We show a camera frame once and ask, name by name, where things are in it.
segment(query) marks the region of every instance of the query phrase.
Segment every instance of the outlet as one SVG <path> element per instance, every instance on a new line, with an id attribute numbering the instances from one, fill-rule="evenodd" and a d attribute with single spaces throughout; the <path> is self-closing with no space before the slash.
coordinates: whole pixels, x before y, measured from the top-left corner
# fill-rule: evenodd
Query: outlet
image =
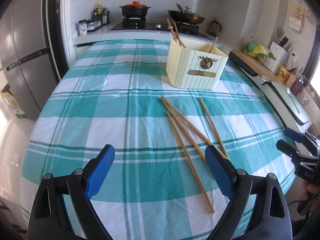
<path id="1" fill-rule="evenodd" d="M 298 54 L 295 51 L 293 51 L 292 54 L 294 54 L 295 56 L 291 56 L 290 60 L 292 60 L 293 63 L 297 63 Z"/>

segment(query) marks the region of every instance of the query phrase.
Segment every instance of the gas stove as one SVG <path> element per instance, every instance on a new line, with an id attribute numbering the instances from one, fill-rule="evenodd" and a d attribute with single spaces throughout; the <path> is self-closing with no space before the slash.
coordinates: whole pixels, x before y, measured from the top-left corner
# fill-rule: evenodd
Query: gas stove
<path id="1" fill-rule="evenodd" d="M 210 37 L 199 32 L 199 26 L 188 25 L 185 23 L 177 23 L 177 29 L 180 34 L 186 34 L 198 38 L 211 40 Z M 126 19 L 122 20 L 122 23 L 117 24 L 111 29 L 113 30 L 150 30 L 150 31 L 163 31 L 170 32 L 168 25 L 165 23 L 148 23 L 145 18 L 142 19 Z"/>

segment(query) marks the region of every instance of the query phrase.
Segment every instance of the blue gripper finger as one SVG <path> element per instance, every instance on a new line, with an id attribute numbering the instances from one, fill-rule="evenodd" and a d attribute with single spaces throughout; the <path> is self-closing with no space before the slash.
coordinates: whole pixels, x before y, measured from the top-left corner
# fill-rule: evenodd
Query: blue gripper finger
<path id="1" fill-rule="evenodd" d="M 113 161 L 115 160 L 115 149 L 112 145 L 106 145 L 102 152 L 99 153 L 104 154 L 102 158 L 100 158 L 99 162 L 96 164 L 96 167 L 91 172 L 90 176 L 87 178 L 87 190 L 85 191 L 85 195 L 88 199 L 91 199 L 93 196 L 97 195 L 103 181 L 105 180 Z"/>
<path id="2" fill-rule="evenodd" d="M 233 180 L 236 176 L 226 163 L 228 160 L 223 159 L 213 145 L 205 149 L 204 156 L 221 193 L 231 199 L 234 195 Z"/>

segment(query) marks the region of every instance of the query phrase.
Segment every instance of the red pot lid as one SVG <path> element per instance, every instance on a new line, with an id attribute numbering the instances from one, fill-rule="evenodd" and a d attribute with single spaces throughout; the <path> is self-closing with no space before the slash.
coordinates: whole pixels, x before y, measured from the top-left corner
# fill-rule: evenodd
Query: red pot lid
<path id="1" fill-rule="evenodd" d="M 142 7 L 147 7 L 147 5 L 141 4 L 141 3 L 138 2 L 138 1 L 134 1 L 134 2 L 132 2 L 131 4 L 126 4 L 125 6 L 142 6 Z"/>

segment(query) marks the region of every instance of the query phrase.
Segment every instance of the teal plaid tablecloth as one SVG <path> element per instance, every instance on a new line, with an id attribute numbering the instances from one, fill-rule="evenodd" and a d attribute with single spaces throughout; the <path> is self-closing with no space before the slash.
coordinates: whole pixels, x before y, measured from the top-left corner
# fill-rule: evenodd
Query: teal plaid tablecloth
<path id="1" fill-rule="evenodd" d="M 201 97 L 236 168 L 265 176 L 274 172 L 286 192 L 293 165 L 276 149 L 284 125 L 263 93 L 228 62 L 214 92 L 182 90 L 165 72 L 169 43 L 119 40 L 92 45 L 68 71 L 38 119 L 23 164 L 21 210 L 26 221 L 43 175 L 68 175 L 84 167 L 105 144 L 115 161 L 92 204 L 115 240 L 205 239 L 227 206 L 212 174 L 184 138 L 213 202 L 204 198 L 182 148 L 172 134 L 165 96 L 218 147 Z M 202 150 L 206 144 L 194 136 Z M 82 235 L 70 199 L 66 206 Z M 250 200 L 237 234 L 245 229 Z"/>

